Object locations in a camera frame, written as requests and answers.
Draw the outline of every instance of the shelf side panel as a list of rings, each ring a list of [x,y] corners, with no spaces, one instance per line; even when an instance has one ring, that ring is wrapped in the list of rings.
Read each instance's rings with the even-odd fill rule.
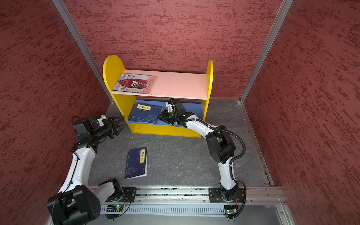
[[[130,114],[132,106],[136,102],[136,97],[133,95],[114,95],[112,94],[112,89],[115,86],[117,80],[119,79],[121,73],[125,71],[124,64],[121,59],[116,55],[110,55],[105,59],[103,67],[103,76],[106,87],[108,88],[111,96],[114,99],[117,107],[119,108],[121,114],[127,118]]]
[[[211,89],[212,89],[212,79],[214,75],[214,63],[212,60],[209,60],[207,63],[207,70],[206,70],[206,87],[207,87],[207,99],[202,100],[201,102],[201,109],[202,109],[202,120],[205,121],[207,108],[209,106],[209,100],[211,95]]]

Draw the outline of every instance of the blue shelf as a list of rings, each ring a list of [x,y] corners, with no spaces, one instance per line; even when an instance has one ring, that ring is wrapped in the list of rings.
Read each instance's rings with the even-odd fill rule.
[[[167,109],[167,107],[165,106],[166,102],[156,102],[156,101],[142,101],[142,100],[137,100],[136,103],[147,103],[147,104],[151,104],[151,105],[157,105],[160,107],[163,107],[164,109]],[[194,104],[194,103],[183,103],[183,107],[186,109],[187,112],[192,112],[194,113],[197,117],[201,118],[201,104]],[[137,123],[137,124],[152,124],[152,125],[161,125],[161,126],[172,126],[171,124],[167,124],[164,123],[162,121],[158,121],[157,124],[153,124],[153,123],[146,123],[146,122],[132,122],[129,121],[129,123]]]

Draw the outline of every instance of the wire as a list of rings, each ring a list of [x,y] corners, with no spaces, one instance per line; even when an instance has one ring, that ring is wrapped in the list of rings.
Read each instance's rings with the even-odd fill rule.
[[[239,212],[234,216],[234,218],[236,218],[242,212],[242,210],[244,209],[244,206],[245,206],[245,201],[246,201],[246,185],[242,181],[238,181],[238,183],[240,183],[244,186],[244,201],[243,201],[243,204],[241,205]]]
[[[176,113],[176,106],[174,105],[174,98],[170,98],[170,102],[171,102],[171,107],[172,107],[172,111],[175,114],[175,121],[177,121],[177,113]]]
[[[65,204],[66,204],[66,196],[64,198],[64,207],[63,207],[63,211],[65,212]]]
[[[185,120],[184,122],[178,123],[178,125],[182,125],[182,124],[184,124],[184,123],[186,123],[186,122],[189,122],[189,121],[199,121],[199,122],[203,123],[205,126],[209,127],[209,129],[216,130],[216,131],[222,131],[222,132],[231,134],[232,136],[234,136],[236,139],[239,140],[239,142],[240,142],[240,144],[241,144],[241,146],[242,146],[242,151],[241,151],[241,153],[240,153],[239,155],[235,156],[234,158],[232,158],[232,159],[229,161],[229,165],[230,165],[230,177],[231,177],[231,179],[234,180],[235,183],[237,183],[237,184],[242,184],[242,185],[244,186],[244,202],[243,202],[243,204],[241,205],[241,208],[240,208],[239,212],[234,216],[234,218],[236,218],[236,217],[242,212],[242,210],[243,210],[243,208],[244,208],[244,206],[245,206],[245,200],[246,200],[246,185],[245,185],[244,182],[238,181],[238,180],[236,180],[236,179],[234,178],[234,176],[233,176],[233,170],[232,170],[232,166],[231,166],[231,165],[232,165],[232,163],[233,163],[235,160],[237,160],[237,159],[239,159],[239,158],[241,158],[241,157],[244,156],[244,154],[245,154],[245,152],[246,152],[245,143],[244,143],[244,141],[243,141],[237,134],[235,134],[234,132],[231,132],[231,131],[225,130],[225,129],[220,129],[220,128],[217,128],[217,127],[213,127],[211,124],[208,124],[207,122],[205,122],[205,121],[203,121],[203,120],[201,120],[201,119],[199,119],[199,118],[196,118],[196,119],[194,119],[194,118],[193,118],[193,119],[188,119],[188,120]]]
[[[107,136],[105,137],[105,139],[104,139],[102,142],[99,142],[99,144],[100,144],[100,143],[103,143],[103,142],[106,140],[106,138],[107,138]]]
[[[128,208],[125,210],[125,212],[123,212],[120,216],[122,216],[124,213],[126,213],[126,211],[130,208],[130,205],[131,205],[131,202],[130,202]]]
[[[74,123],[72,122],[72,120],[73,120],[74,118],[78,118],[78,119],[80,119],[79,117],[74,116],[74,117],[71,119],[71,123],[72,123],[73,125],[74,125]]]
[[[126,194],[126,195],[125,195],[125,199],[124,199],[124,207],[127,206],[127,204],[125,204],[126,196],[127,196],[127,199],[128,199],[127,204],[128,204],[129,201],[130,201],[130,196]]]
[[[177,123],[175,123],[175,124],[177,124]],[[183,126],[175,126],[175,125],[174,125],[174,124],[172,124],[172,123],[171,123],[171,125],[173,125],[174,127],[183,127]]]
[[[76,155],[76,164],[75,164],[75,168],[74,168],[74,171],[72,172],[72,175],[71,175],[71,179],[70,179],[70,182],[69,182],[69,185],[67,186],[67,188],[65,189],[65,191],[64,192],[62,192],[60,195],[63,195],[65,192],[66,192],[66,190],[70,187],[70,185],[71,185],[71,182],[72,182],[72,178],[74,177],[74,174],[75,174],[75,170],[76,170],[76,166],[77,166],[77,162],[78,162],[78,160],[79,160],[79,156],[75,153],[75,152],[73,152],[75,155]],[[54,203],[54,205],[53,205],[53,208],[51,209],[51,216],[53,216],[53,212],[54,212],[54,206],[56,205],[56,203],[59,201],[59,199],[60,198],[58,198],[58,199],[56,199],[56,201],[55,201],[55,203]]]
[[[125,202],[126,202],[126,194],[124,193],[124,204],[122,204],[122,208],[125,207]]]

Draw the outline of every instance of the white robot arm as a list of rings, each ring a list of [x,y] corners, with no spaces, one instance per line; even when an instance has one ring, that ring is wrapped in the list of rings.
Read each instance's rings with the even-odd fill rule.
[[[118,181],[113,178],[98,185],[96,190],[88,189],[90,167],[98,149],[99,140],[118,135],[123,128],[123,118],[82,118],[73,127],[78,141],[72,149],[72,162],[57,195],[46,204],[55,225],[86,224],[100,215],[101,205],[111,199],[121,198]]]
[[[182,125],[186,128],[196,131],[206,139],[209,153],[217,162],[220,171],[221,195],[224,201],[231,202],[236,194],[241,192],[237,183],[241,183],[246,191],[245,184],[242,181],[234,179],[234,169],[232,163],[245,154],[245,144],[242,139],[231,131],[228,131],[223,125],[214,126],[199,119],[192,112],[187,112],[179,99],[170,98],[166,103],[167,110],[164,110],[157,118],[165,123]],[[234,157],[235,144],[230,135],[236,137],[241,145],[242,152]]]
[[[158,119],[171,124],[177,124],[196,131],[206,139],[210,156],[217,162],[220,171],[220,192],[225,202],[233,202],[238,194],[242,194],[244,202],[246,186],[243,182],[234,179],[232,162],[245,153],[245,144],[241,138],[228,131],[223,125],[213,126],[199,119],[192,112],[186,112],[179,99],[171,98],[166,103]],[[77,133],[78,142],[73,146],[72,163],[64,184],[57,195],[49,198],[47,208],[55,225],[86,224],[100,215],[100,207],[107,199],[118,201],[122,189],[118,181],[107,180],[98,185],[96,190],[88,189],[90,167],[97,152],[99,140],[118,135],[123,126],[119,122],[123,118],[100,119],[82,118],[77,120],[73,127]],[[236,137],[241,145],[242,152],[234,156],[235,144],[230,135]],[[244,207],[242,204],[238,216]]]

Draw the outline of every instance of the red textured wall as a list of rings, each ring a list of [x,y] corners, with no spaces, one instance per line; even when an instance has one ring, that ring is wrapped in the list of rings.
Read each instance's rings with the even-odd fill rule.
[[[64,0],[97,64],[206,73],[212,97],[240,97],[282,0]]]
[[[245,101],[297,225],[360,224],[359,19],[359,1],[294,1]]]
[[[109,100],[51,1],[1,1],[0,15],[0,223],[42,225],[70,167],[71,118]]]

